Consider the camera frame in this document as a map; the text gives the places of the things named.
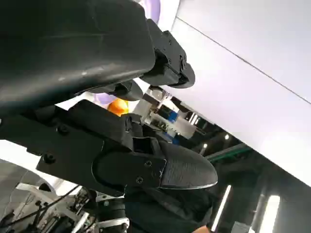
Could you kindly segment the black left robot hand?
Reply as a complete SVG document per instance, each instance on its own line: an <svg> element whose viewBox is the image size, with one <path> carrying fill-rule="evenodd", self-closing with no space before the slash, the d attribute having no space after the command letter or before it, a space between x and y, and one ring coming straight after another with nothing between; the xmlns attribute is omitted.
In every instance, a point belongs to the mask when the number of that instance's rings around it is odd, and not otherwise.
<svg viewBox="0 0 311 233"><path fill-rule="evenodd" d="M119 197L131 186L200 189L218 181L203 156L145 133L138 115L81 100L125 94L141 78L189 88L183 48L132 0L0 3L0 137L40 157L37 169Z"/></svg>

